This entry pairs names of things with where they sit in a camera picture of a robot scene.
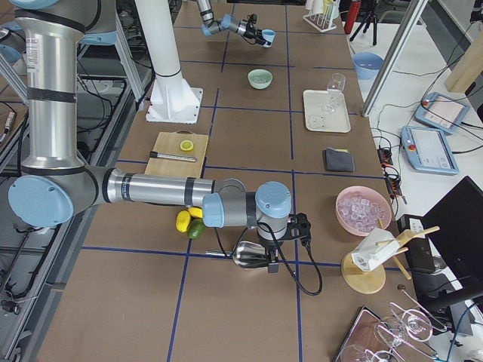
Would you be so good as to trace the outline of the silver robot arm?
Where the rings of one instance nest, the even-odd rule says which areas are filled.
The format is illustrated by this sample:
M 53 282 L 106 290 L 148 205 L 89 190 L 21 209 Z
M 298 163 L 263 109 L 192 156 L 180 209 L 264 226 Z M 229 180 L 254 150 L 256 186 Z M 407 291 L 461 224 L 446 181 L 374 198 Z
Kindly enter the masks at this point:
M 251 44 L 258 44 L 264 48 L 270 48 L 275 40 L 275 31 L 272 29 L 258 29 L 257 15 L 249 14 L 246 20 L 237 20 L 231 14 L 224 14 L 222 18 L 216 19 L 208 0 L 196 1 L 202 18 L 202 32 L 205 36 L 230 31 L 240 35 L 245 41 Z
M 10 187 L 11 209 L 24 222 L 53 227 L 98 205 L 117 201 L 200 207 L 206 226 L 255 229 L 254 245 L 239 241 L 232 258 L 246 268 L 276 272 L 291 236 L 291 194 L 279 182 L 249 192 L 235 179 L 216 181 L 125 173 L 95 167 L 77 154 L 77 47 L 88 35 L 115 32 L 111 1 L 17 1 L 15 17 L 26 36 L 29 155 Z

